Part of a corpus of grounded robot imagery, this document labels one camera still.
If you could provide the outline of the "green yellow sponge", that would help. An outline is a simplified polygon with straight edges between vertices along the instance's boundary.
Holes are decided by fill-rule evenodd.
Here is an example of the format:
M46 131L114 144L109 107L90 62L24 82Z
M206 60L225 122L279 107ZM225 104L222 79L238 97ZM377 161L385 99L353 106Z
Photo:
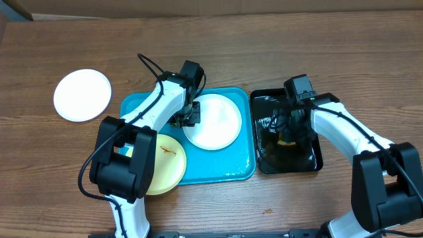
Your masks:
M278 135L277 144L278 145L281 145L281 146L293 146L293 145L296 145L295 142L286 142L286 141L284 141L283 140L283 134L282 133L279 133L279 135Z

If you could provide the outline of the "white plate with dark stain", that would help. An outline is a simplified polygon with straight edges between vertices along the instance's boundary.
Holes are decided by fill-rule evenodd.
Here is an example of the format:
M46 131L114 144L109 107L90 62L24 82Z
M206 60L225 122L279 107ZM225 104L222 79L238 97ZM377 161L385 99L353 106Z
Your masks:
M218 150L232 144L242 127L241 112L229 98L218 94L199 96L200 123L183 127L188 140L205 150Z

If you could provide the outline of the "yellow plate with stain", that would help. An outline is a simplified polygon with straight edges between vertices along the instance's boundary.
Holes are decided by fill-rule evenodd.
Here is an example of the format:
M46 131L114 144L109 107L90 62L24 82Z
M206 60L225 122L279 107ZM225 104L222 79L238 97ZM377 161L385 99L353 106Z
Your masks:
M170 136L157 136L155 169L146 195L164 194L174 189L186 171L186 154L181 144Z

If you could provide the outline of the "white plate with red stain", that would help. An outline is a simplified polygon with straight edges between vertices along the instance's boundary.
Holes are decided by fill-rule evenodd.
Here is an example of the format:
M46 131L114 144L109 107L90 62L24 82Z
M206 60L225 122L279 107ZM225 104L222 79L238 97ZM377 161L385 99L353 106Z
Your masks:
M94 69L79 69L66 75L54 91L54 108L72 122L92 120L109 105L112 97L110 81Z

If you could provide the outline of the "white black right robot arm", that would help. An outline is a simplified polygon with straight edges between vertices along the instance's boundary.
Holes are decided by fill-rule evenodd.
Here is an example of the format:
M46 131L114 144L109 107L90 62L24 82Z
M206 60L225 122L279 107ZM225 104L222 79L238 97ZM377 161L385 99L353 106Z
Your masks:
M352 165L351 210L323 223L316 237L421 237L394 229L422 218L417 148L372 132L333 94L318 94L306 75L285 81L284 90L287 105L269 123L278 134L278 144L310 153L310 141L321 135Z

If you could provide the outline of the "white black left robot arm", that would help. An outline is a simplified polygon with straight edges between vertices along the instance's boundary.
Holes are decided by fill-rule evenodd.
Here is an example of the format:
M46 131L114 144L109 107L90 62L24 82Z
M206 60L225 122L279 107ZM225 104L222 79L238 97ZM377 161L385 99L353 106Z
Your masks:
M150 225L143 208L153 180L157 135L165 124L176 128L200 123L200 103L195 99L206 84L199 63L185 61L178 73L163 71L144 55L140 60L157 80L154 91L123 118L107 116L99 126L95 150L81 167L99 194L80 191L89 198L110 203L116 222L115 237L147 237Z

